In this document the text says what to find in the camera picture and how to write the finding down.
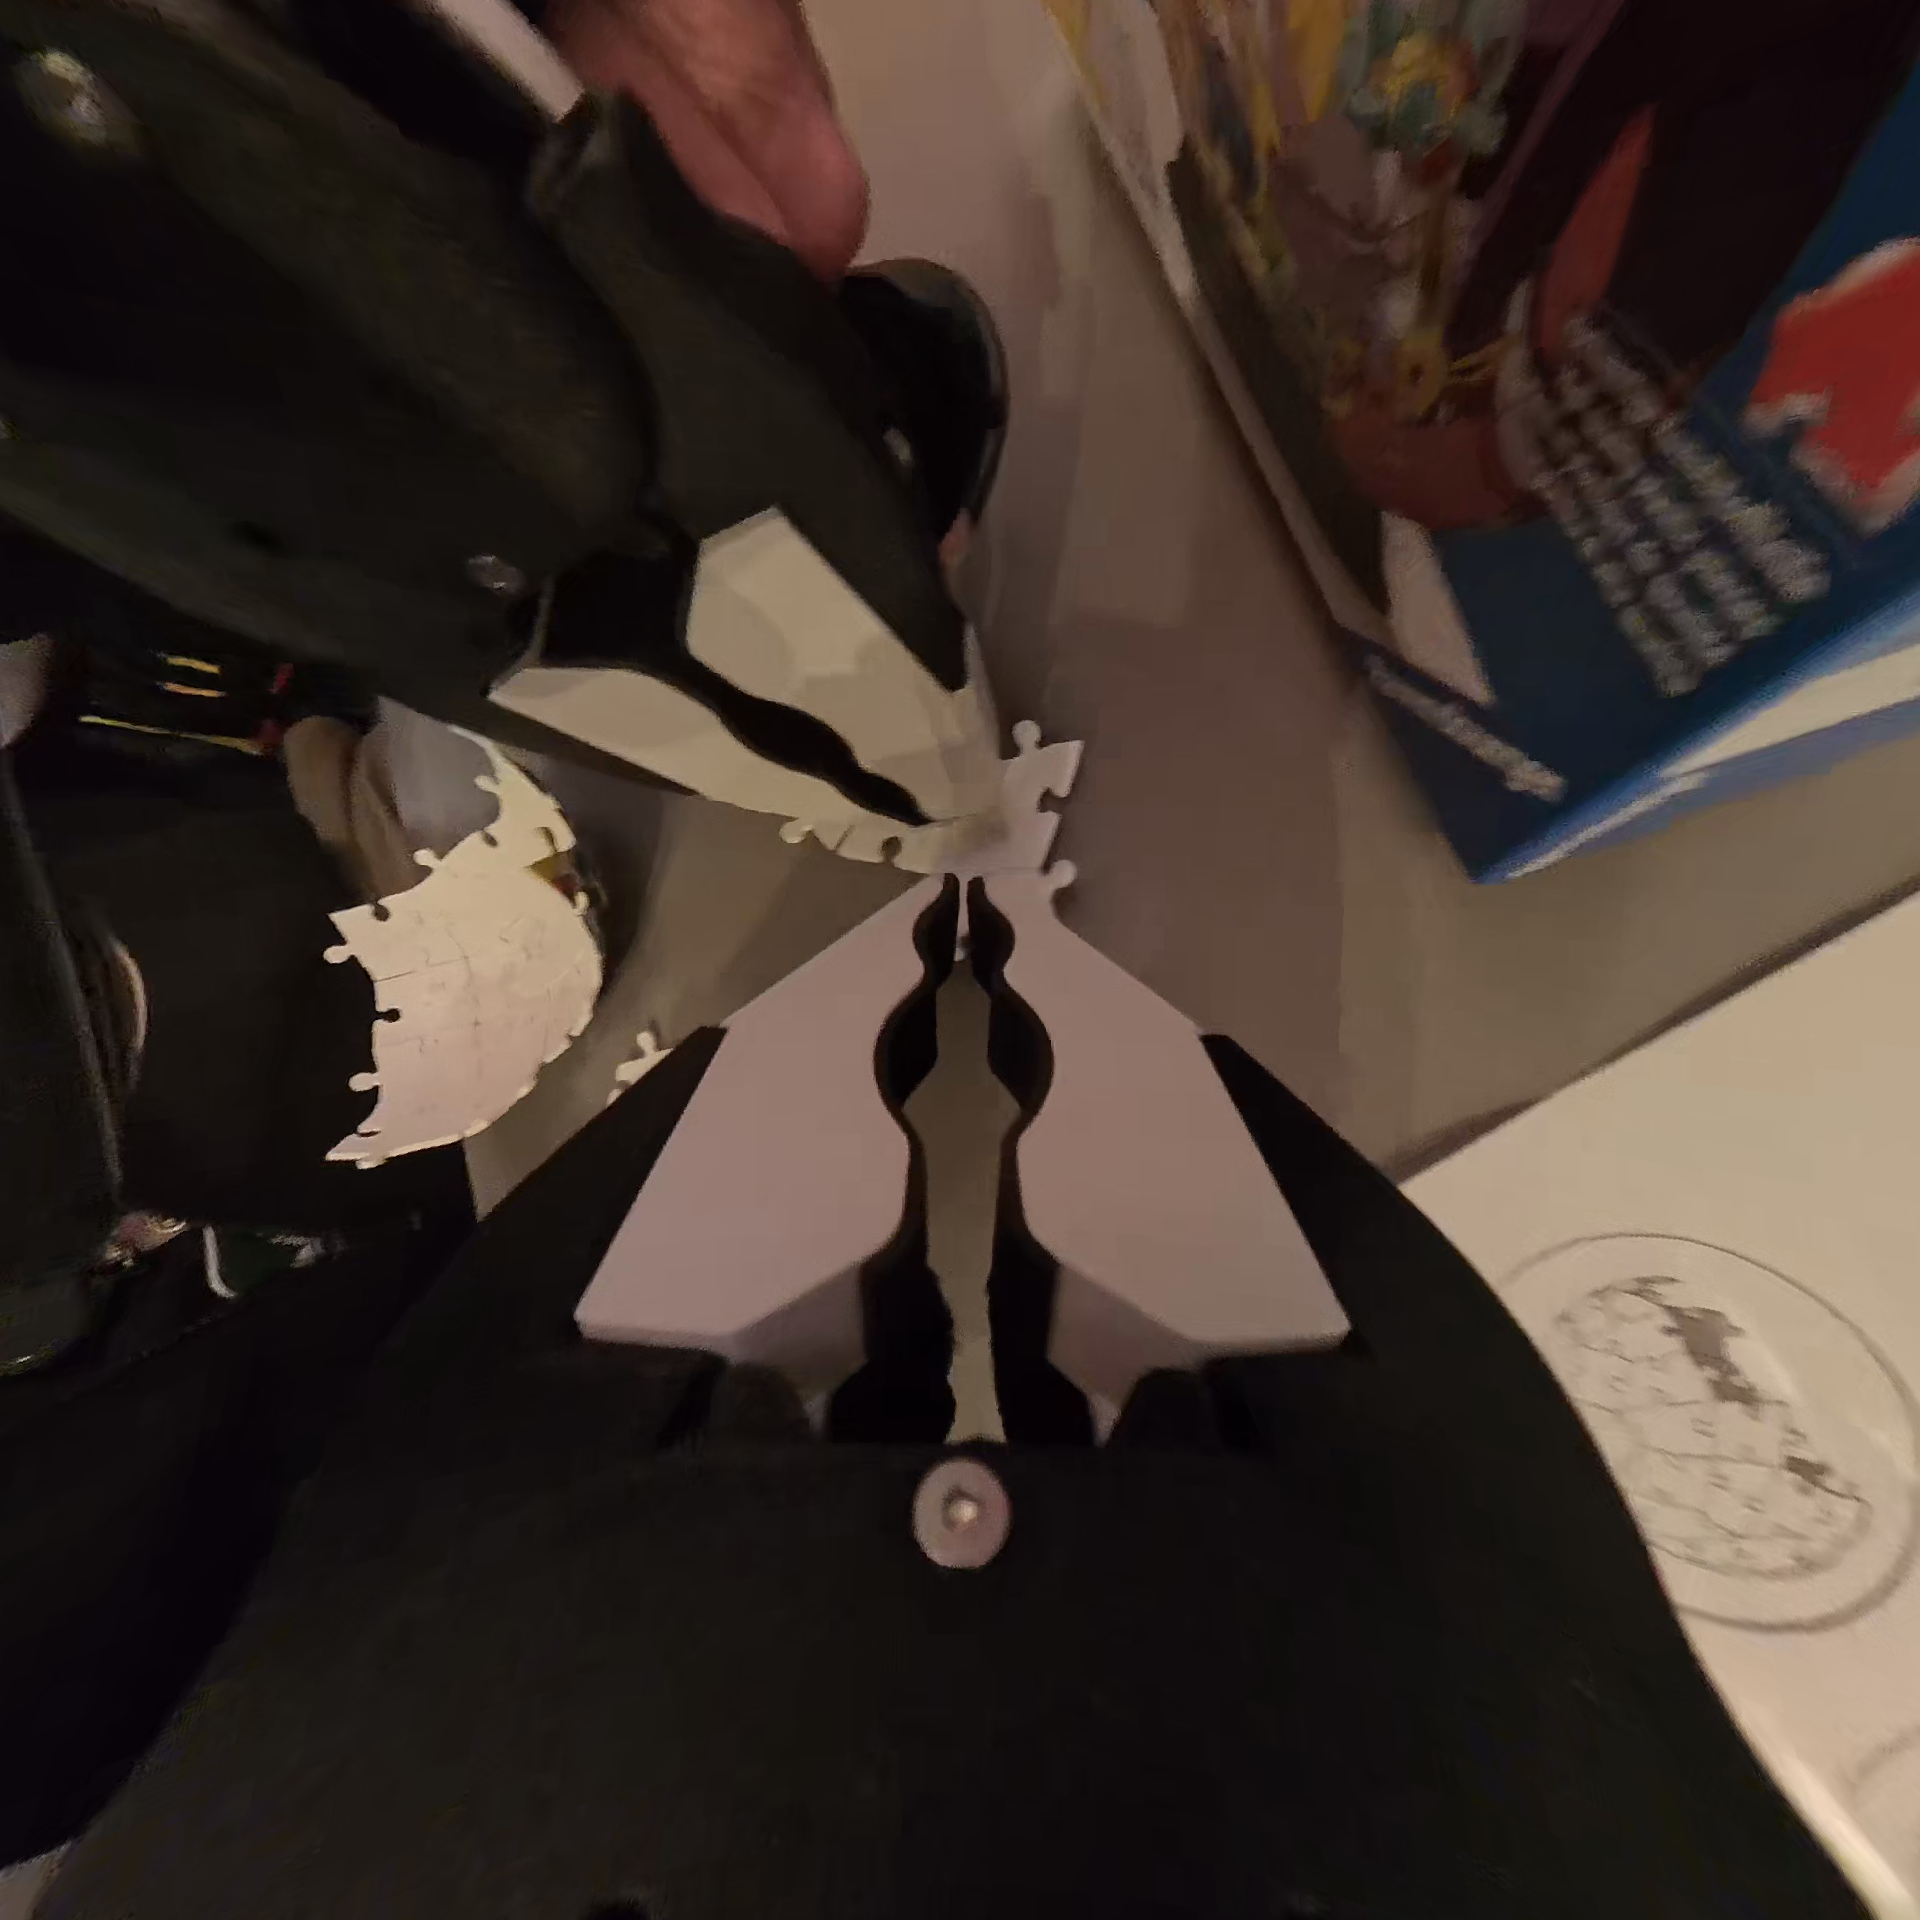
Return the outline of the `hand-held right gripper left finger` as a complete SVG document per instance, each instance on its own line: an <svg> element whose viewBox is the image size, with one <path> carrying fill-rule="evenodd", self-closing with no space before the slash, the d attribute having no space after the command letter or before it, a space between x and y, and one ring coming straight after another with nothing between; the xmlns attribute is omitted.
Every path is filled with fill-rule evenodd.
<svg viewBox="0 0 1920 1920"><path fill-rule="evenodd" d="M924 880L749 999L577 1301L595 1342L862 1353L860 1270L904 1213L879 1030L926 982Z"/></svg>

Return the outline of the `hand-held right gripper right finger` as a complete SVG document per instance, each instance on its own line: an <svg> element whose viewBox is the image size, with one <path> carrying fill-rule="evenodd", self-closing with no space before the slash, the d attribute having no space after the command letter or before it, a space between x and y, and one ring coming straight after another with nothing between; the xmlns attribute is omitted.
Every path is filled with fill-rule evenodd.
<svg viewBox="0 0 1920 1920"><path fill-rule="evenodd" d="M1350 1319L1203 1027L1068 928L1056 880L972 880L969 946L1032 1046L1013 1195L1053 1265L1045 1358L1077 1384L1342 1344Z"/></svg>

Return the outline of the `person's left hand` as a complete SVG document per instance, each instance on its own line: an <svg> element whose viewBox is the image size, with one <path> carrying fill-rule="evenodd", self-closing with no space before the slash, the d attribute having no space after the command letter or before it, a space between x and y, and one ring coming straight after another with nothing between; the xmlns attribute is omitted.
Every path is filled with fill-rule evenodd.
<svg viewBox="0 0 1920 1920"><path fill-rule="evenodd" d="M870 181L797 1L564 1L543 34L590 88L654 118L687 185L821 279L854 264Z"/></svg>

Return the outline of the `half-built white puzzle ball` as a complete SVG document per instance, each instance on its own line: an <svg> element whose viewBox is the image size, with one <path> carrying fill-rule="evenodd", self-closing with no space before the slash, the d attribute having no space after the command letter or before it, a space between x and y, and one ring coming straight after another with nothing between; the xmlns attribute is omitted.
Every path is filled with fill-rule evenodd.
<svg viewBox="0 0 1920 1920"><path fill-rule="evenodd" d="M375 1103L326 1160L376 1167L484 1133L584 1030L605 962L584 889L564 887L575 835L559 803L472 735L472 786L494 821L448 851L415 851L411 889L332 914L332 967L375 997L372 1064L347 1081Z"/></svg>

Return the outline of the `joined white puzzle piece strip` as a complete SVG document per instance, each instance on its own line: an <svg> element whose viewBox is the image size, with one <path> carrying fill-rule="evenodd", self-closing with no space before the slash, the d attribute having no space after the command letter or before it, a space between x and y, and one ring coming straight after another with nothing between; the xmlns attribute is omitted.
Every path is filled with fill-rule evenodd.
<svg viewBox="0 0 1920 1920"><path fill-rule="evenodd" d="M862 809L828 823L785 821L779 838L791 847L816 845L918 880L948 872L959 880L1045 872L1086 745L1079 738L1051 738L1031 717L1013 725L1013 742L1015 750L999 766L997 801L963 823L908 826Z"/></svg>

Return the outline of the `white instruction sheet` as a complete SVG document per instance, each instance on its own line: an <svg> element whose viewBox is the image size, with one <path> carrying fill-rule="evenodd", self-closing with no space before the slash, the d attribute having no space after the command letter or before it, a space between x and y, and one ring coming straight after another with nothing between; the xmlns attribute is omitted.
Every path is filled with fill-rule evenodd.
<svg viewBox="0 0 1920 1920"><path fill-rule="evenodd" d="M1908 898L1403 1183L1875 1915L1918 1888L1915 993Z"/></svg>

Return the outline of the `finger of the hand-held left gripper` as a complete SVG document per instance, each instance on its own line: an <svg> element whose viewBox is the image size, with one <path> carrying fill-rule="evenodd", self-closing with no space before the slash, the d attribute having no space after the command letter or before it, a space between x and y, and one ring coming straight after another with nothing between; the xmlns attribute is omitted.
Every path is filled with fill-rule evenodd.
<svg viewBox="0 0 1920 1920"><path fill-rule="evenodd" d="M948 687L781 511L700 544L685 638L737 693L825 725L932 823L997 803L999 717L972 625Z"/></svg>
<svg viewBox="0 0 1920 1920"><path fill-rule="evenodd" d="M683 689L624 667L526 665L492 687L492 705L703 799L783 823L908 824L823 774L779 766Z"/></svg>

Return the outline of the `blue puzzle ball box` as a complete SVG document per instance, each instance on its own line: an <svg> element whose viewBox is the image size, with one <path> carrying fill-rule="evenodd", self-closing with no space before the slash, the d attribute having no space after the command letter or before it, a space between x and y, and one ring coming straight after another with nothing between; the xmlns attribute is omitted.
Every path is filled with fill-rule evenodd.
<svg viewBox="0 0 1920 1920"><path fill-rule="evenodd" d="M1915 1L1045 13L1467 874L1915 731Z"/></svg>

